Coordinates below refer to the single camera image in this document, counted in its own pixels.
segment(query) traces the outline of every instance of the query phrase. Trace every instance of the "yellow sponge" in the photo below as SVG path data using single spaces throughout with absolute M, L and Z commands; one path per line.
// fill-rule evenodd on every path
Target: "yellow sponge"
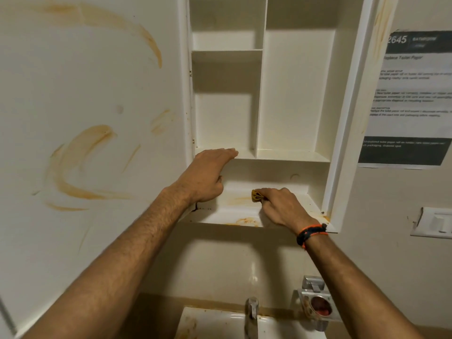
M 263 195 L 257 190 L 253 190 L 251 192 L 251 199 L 253 200 L 253 202 L 260 202 L 261 200 L 264 200 L 265 197 L 263 197 Z

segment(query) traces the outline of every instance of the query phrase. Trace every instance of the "metal soap holder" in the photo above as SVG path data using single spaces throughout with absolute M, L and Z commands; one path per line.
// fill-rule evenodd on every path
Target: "metal soap holder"
M 325 290 L 322 277 L 305 276 L 298 296 L 304 314 L 314 322 L 317 331 L 325 332 L 330 321 L 342 321 L 331 294 Z

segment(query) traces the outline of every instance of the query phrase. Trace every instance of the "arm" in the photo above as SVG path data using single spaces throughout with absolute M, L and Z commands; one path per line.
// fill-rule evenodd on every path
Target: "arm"
M 112 338 L 147 270 L 182 213 L 223 192 L 220 172 L 235 149 L 199 153 L 171 186 L 69 286 L 23 339 Z
M 319 224 L 288 189 L 259 191 L 267 198 L 262 202 L 265 214 L 295 235 L 309 225 Z M 305 245 L 353 339 L 423 339 L 415 326 L 329 236 L 314 235 Z

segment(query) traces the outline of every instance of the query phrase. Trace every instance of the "hand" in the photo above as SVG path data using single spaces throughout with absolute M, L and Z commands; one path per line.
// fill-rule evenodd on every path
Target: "hand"
M 191 204 L 213 200 L 223 193 L 221 171 L 238 154 L 236 149 L 200 152 L 173 186 L 188 192 Z
M 267 200 L 262 200 L 262 209 L 275 224 L 289 228 L 295 235 L 310 225 L 319 222 L 310 216 L 297 200 L 297 197 L 287 188 L 257 189 Z

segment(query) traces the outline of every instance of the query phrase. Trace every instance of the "person's left hand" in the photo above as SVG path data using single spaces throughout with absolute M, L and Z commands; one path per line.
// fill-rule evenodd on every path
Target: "person's left hand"
M 213 200 L 223 193 L 221 171 L 238 154 L 236 149 L 200 152 L 173 186 L 188 192 L 191 204 Z

